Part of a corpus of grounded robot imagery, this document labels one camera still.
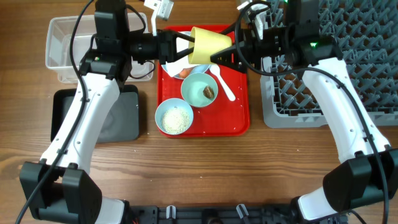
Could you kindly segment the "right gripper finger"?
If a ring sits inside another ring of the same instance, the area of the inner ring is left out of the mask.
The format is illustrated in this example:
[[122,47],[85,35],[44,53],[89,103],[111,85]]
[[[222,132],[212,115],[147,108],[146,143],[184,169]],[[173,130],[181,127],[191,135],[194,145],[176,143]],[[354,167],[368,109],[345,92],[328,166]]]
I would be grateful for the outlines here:
[[228,26],[226,29],[224,29],[224,30],[222,30],[221,32],[220,32],[220,34],[223,34],[223,35],[227,35],[227,34],[230,34],[230,33],[240,33],[240,27],[239,27],[239,29],[238,29],[238,31],[236,31],[236,28],[237,28],[237,25],[236,25],[236,23],[232,23],[230,26]]
[[245,72],[246,66],[239,59],[236,46],[232,45],[210,56],[211,63],[228,67],[237,72]]

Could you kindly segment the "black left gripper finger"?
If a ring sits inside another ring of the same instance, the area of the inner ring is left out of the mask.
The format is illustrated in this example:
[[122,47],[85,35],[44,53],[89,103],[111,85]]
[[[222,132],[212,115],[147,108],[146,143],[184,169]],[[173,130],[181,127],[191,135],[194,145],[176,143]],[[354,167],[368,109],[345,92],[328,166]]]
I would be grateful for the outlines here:
[[193,53],[192,50],[182,50],[179,52],[175,52],[172,54],[172,62],[176,62],[176,61],[180,60],[181,58],[188,56],[191,53]]
[[173,41],[174,42],[177,41],[177,38],[181,38],[181,39],[187,40],[189,42],[194,42],[195,41],[194,37],[191,37],[190,35],[187,35],[187,34],[183,34],[181,32],[174,31],[174,33],[172,35],[173,35]]

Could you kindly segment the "white paper napkin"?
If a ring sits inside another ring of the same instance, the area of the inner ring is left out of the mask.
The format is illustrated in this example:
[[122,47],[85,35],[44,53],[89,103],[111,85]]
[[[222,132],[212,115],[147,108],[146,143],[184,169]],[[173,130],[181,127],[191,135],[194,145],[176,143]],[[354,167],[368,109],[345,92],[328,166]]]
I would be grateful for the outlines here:
[[[183,40],[181,38],[177,38],[177,51],[182,51],[186,50],[189,47],[189,41]],[[176,62],[167,62],[165,65],[162,65],[162,68],[167,72],[167,74],[172,77],[172,78],[179,78],[178,74],[184,69],[184,68],[191,68],[191,67],[196,67],[198,64],[191,64],[189,63],[188,56],[185,56],[184,58],[181,58],[180,60]]]

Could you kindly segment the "light blue plate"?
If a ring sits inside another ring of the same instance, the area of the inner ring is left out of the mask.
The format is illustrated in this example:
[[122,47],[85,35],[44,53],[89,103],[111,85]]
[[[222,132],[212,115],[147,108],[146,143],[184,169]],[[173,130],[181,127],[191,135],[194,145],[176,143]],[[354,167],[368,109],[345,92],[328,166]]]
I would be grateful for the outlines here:
[[[181,33],[190,35],[190,31],[182,31]],[[190,75],[193,74],[193,73],[205,73],[209,69],[209,67],[210,67],[210,65],[200,65],[200,64],[198,64],[198,66],[193,68],[193,70],[190,73]]]

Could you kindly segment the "orange carrot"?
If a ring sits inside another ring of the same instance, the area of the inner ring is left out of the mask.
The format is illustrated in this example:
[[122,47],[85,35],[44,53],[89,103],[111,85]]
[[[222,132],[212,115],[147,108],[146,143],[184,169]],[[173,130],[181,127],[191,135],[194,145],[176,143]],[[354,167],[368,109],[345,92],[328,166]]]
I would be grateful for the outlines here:
[[189,76],[189,74],[192,72],[192,70],[193,70],[193,67],[191,67],[191,68],[184,68],[184,69],[178,74],[178,77],[179,77],[179,78],[182,78],[182,79],[185,79],[185,78],[187,78],[187,77]]

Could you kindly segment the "yellow cup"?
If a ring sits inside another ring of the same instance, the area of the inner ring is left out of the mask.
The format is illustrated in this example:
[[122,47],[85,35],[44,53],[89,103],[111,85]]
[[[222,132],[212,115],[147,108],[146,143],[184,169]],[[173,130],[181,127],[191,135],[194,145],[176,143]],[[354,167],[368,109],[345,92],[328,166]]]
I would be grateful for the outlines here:
[[193,37],[195,41],[188,44],[189,49],[193,48],[193,52],[188,55],[189,64],[213,64],[211,62],[213,54],[232,46],[229,36],[199,27],[191,29],[190,37]]

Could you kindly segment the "mint green bowl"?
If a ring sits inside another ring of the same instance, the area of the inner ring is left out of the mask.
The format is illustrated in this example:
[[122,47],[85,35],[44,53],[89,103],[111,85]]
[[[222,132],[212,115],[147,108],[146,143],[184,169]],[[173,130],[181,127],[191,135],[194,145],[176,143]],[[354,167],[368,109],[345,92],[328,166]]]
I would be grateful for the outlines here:
[[[215,98],[212,100],[203,95],[203,89],[207,85],[211,86],[215,93]],[[204,108],[216,100],[218,96],[218,84],[209,74],[193,73],[182,82],[181,95],[189,105],[196,108]]]

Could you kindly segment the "brown food scrap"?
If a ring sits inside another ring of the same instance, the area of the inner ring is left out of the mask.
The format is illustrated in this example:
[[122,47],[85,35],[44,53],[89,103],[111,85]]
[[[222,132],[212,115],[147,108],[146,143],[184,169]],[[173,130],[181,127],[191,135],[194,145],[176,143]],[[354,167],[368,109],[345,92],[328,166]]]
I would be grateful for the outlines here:
[[212,89],[211,86],[207,85],[204,89],[203,89],[203,95],[208,98],[209,100],[212,100],[215,98],[215,93]]

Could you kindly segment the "light blue bowl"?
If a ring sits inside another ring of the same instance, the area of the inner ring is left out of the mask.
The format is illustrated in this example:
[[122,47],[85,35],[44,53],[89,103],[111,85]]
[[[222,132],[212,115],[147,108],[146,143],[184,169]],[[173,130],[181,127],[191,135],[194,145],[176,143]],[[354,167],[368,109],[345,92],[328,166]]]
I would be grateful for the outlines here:
[[172,136],[182,134],[193,123],[193,109],[180,98],[165,100],[156,109],[155,122],[165,134]]

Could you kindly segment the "white rice pile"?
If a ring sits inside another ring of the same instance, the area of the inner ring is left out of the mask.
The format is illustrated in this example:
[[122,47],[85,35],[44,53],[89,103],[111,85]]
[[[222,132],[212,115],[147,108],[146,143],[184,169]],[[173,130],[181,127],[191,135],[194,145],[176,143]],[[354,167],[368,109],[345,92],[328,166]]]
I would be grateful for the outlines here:
[[184,109],[174,107],[164,113],[161,123],[166,133],[176,135],[188,129],[190,117]]

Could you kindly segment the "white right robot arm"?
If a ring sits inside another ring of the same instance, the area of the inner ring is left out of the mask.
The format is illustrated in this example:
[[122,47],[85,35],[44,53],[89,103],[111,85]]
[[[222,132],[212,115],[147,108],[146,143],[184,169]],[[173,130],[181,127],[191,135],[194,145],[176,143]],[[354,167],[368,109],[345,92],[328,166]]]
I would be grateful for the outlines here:
[[235,22],[209,40],[192,30],[188,46],[176,51],[192,64],[215,63],[233,70],[266,71],[260,58],[284,55],[319,104],[332,131],[340,164],[322,186],[290,204],[293,223],[316,223],[355,208],[382,202],[387,223],[389,201],[397,192],[397,151],[375,127],[359,99],[335,39],[319,33],[317,1],[287,1],[284,26],[267,29],[262,39]]

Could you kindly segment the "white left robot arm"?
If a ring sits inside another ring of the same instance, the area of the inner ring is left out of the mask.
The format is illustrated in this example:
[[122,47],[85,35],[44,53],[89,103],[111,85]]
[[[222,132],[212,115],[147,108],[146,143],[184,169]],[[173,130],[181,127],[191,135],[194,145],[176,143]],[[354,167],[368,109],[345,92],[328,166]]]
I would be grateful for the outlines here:
[[78,86],[71,107],[38,162],[23,164],[19,176],[26,202],[38,220],[60,223],[137,223],[126,200],[103,196],[90,178],[101,127],[121,94],[133,60],[176,62],[193,52],[177,49],[180,33],[132,31],[124,0],[96,1],[96,33],[80,63],[72,67]]

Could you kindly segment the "grey dishwasher rack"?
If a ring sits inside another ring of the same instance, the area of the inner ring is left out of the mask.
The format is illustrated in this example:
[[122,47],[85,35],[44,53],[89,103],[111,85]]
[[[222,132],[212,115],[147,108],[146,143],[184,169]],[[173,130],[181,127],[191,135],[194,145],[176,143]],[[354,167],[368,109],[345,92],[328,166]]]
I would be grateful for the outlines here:
[[[320,1],[320,33],[335,38],[351,82],[377,126],[397,125],[397,1]],[[326,124],[318,103],[294,73],[261,77],[270,128]]]

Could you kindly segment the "white plastic spoon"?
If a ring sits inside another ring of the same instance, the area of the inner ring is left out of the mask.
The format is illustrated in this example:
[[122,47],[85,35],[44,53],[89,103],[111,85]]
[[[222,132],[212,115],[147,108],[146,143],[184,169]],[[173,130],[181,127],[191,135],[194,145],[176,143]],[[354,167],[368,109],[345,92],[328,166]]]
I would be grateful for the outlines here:
[[220,67],[217,64],[210,65],[210,72],[219,80],[229,101],[235,101],[236,97],[234,93],[231,91],[230,87],[226,84],[226,82],[221,76]]

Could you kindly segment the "red serving tray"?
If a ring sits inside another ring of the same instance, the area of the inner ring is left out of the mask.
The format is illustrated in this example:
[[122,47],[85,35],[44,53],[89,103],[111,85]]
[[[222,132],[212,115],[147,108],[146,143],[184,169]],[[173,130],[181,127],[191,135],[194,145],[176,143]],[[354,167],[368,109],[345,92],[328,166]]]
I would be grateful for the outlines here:
[[[192,27],[199,27],[213,32],[221,32],[229,25],[190,25],[168,26],[166,29],[182,32],[191,31]],[[157,106],[169,98],[182,98],[181,85],[183,80],[172,78],[159,65],[157,72]],[[204,108],[193,109],[193,123],[182,134],[168,138],[197,138],[239,136],[250,127],[250,112],[248,100],[248,79],[245,73],[239,73],[228,67],[220,66],[221,77],[234,93],[235,101],[229,101],[220,82],[211,72],[206,72],[216,79],[219,92],[215,102]]]

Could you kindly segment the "black tray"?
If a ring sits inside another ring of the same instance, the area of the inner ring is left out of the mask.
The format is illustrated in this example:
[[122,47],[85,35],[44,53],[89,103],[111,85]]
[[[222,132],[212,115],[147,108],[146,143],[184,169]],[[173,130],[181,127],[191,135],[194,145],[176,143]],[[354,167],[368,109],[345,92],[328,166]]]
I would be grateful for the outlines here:
[[[75,89],[59,90],[53,97],[50,139],[54,140],[72,104]],[[139,136],[139,92],[136,86],[126,85],[110,109],[98,143],[133,141]]]

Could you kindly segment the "clear plastic bin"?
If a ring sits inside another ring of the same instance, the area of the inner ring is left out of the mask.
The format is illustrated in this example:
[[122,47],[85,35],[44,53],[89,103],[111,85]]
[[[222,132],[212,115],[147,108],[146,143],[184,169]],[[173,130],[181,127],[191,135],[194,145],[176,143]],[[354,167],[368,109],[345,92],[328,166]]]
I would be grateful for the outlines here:
[[[61,83],[76,83],[77,77],[70,60],[70,40],[77,17],[56,17],[50,21],[47,33],[45,65],[57,73]],[[79,65],[90,46],[91,36],[96,33],[93,15],[83,16],[76,30],[73,42],[73,56],[75,64]],[[141,65],[132,62],[129,82],[146,82],[153,77],[154,66],[146,62]]]

